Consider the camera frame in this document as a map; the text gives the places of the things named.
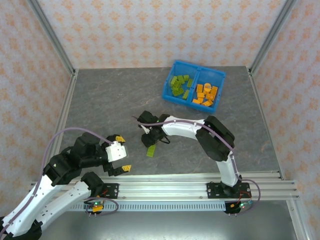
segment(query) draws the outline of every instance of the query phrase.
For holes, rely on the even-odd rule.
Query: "wall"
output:
[[[320,4],[300,0],[254,77],[278,158],[320,236]]]
[[[40,0],[75,68],[247,66],[285,0]]]
[[[69,79],[27,1],[0,1],[0,216],[37,179]]]

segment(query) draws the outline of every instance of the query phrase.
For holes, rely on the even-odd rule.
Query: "orange block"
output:
[[[205,83],[204,84],[204,93],[209,93],[210,91],[211,91],[211,85],[210,85],[210,83]]]
[[[213,101],[215,99],[215,95],[212,95],[210,93],[207,93],[205,96],[206,99]]]
[[[203,89],[204,89],[204,86],[202,84],[196,85],[196,92],[197,93],[202,93]]]
[[[213,86],[212,89],[211,89],[210,94],[212,94],[212,95],[217,95],[217,91],[218,91],[218,87]]]
[[[206,106],[206,107],[210,107],[213,104],[213,102],[211,100],[205,101],[204,103],[202,103],[202,105]]]
[[[205,94],[203,93],[203,92],[197,92],[196,93],[196,96],[198,97],[198,98],[204,98],[205,97]]]
[[[198,99],[193,99],[192,102],[193,102],[194,104],[201,104],[201,102],[200,102]]]

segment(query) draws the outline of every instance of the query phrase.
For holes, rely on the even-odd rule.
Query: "gray marble surface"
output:
[[[258,103],[244,66],[214,67],[226,72],[216,113],[235,136],[235,160],[239,171],[278,170]],[[197,141],[171,136],[171,144],[157,143],[153,157],[141,142],[144,133],[131,115],[144,110],[156,116],[170,114],[185,119],[205,119],[208,113],[162,99],[170,68],[81,69],[75,85],[66,127],[82,127],[100,135],[120,134],[128,157],[115,167],[131,164],[132,175],[218,172],[216,163]],[[81,132],[66,132],[62,148],[72,146]],[[102,167],[86,169],[104,175]]]

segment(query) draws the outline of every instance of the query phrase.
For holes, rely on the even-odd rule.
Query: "cable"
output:
[[[41,162],[41,170],[40,170],[40,174],[39,174],[39,177],[38,177],[38,180],[37,180],[37,183],[34,187],[34,190],[33,190],[33,193],[31,195],[31,197],[28,199],[28,201],[25,203],[25,205],[8,221],[8,224],[6,226],[3,227],[3,229],[0,231],[0,239],[2,237],[2,235],[4,234],[4,232],[7,230],[7,228],[14,222],[14,220],[17,219],[17,217],[29,206],[29,204],[31,203],[31,201],[33,200],[33,198],[35,197],[38,189],[39,189],[39,186],[40,186],[40,183],[41,183],[41,179],[42,179],[42,176],[43,176],[43,172],[44,172],[44,167],[45,167],[45,164],[46,164],[46,158],[47,158],[47,155],[49,153],[49,148],[51,146],[51,144],[54,142],[54,140],[56,139],[57,136],[59,136],[60,134],[62,134],[63,132],[66,132],[66,131],[70,131],[70,130],[80,130],[80,131],[84,131],[84,132],[87,132],[87,133],[90,133],[92,135],[94,135],[95,137],[103,140],[104,142],[107,142],[109,144],[114,144],[112,141],[109,141],[107,139],[105,139],[103,136],[100,136],[98,134],[96,134],[95,132],[93,131],[90,131],[88,129],[85,129],[85,128],[82,128],[82,127],[67,127],[65,129],[62,129],[60,131],[58,131],[52,138],[51,140],[49,141],[48,145],[46,146],[45,150],[44,150],[44,154],[43,154],[43,158],[42,158],[42,162]]]
[[[151,127],[151,126],[160,126],[160,125],[164,125],[164,124],[174,124],[174,123],[187,123],[187,124],[192,124],[192,125],[198,125],[206,130],[208,130],[210,133],[212,133],[215,137],[217,137],[224,145],[226,145],[226,147],[232,151],[232,153],[234,154],[234,148],[232,148],[229,143],[227,143],[219,134],[217,134],[214,130],[212,130],[210,127],[202,124],[202,123],[199,123],[199,122],[195,122],[195,121],[190,121],[190,120],[182,120],[182,119],[177,119],[177,120],[170,120],[170,121],[164,121],[164,122],[156,122],[156,123],[142,123],[142,122],[139,122],[138,121],[138,118],[136,116],[132,116],[134,119],[137,120],[138,124],[139,125],[142,125],[142,126],[145,126],[145,127]],[[257,190],[258,190],[258,198],[256,200],[256,203],[250,208],[248,209],[247,211],[245,212],[240,212],[240,213],[237,213],[237,216],[238,215],[242,215],[242,214],[245,214],[249,211],[251,211],[252,209],[254,209],[260,202],[260,199],[261,199],[261,189],[259,187],[259,185],[251,180],[251,179],[248,179],[248,178],[240,178],[240,176],[238,175],[238,169],[237,169],[237,166],[236,166],[236,162],[235,162],[235,158],[234,157],[231,157],[231,161],[232,161],[232,165],[233,165],[233,169],[234,169],[234,174],[236,176],[236,178],[238,180],[240,180],[241,182],[244,181],[244,182],[251,182],[253,183]]]
[[[105,201],[110,201],[110,202],[113,202],[116,206],[115,210],[113,211],[108,211],[108,212],[105,212],[105,213],[100,213],[100,214],[97,214],[96,216],[97,217],[102,217],[102,216],[107,216],[107,215],[110,215],[110,214],[114,214],[116,211],[118,211],[119,209],[119,203],[117,203],[115,200],[113,199],[110,199],[110,198],[106,198],[106,197],[88,197],[85,201],[91,201],[91,200],[96,200],[96,199],[99,199],[99,200],[105,200]],[[91,207],[91,205],[87,205],[86,208],[85,208],[85,213],[86,214],[90,214],[88,212],[88,208]]]

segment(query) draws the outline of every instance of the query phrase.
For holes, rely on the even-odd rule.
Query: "blue bin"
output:
[[[183,95],[179,95],[177,97],[173,96],[171,90],[171,80],[174,76],[178,75],[189,75],[189,78],[193,79],[192,86],[189,89],[189,95],[186,100],[182,99]],[[200,111],[213,114],[216,112],[216,109],[218,107],[225,78],[226,73],[223,71],[218,71],[183,61],[175,61],[171,68],[169,76],[165,80],[162,98],[176,104],[182,104]],[[218,87],[218,92],[214,98],[213,104],[211,106],[203,106],[193,103],[192,100],[197,98],[197,84],[204,85],[206,83],[211,84],[211,86]],[[187,85],[184,84],[183,90],[186,91],[187,89]]]

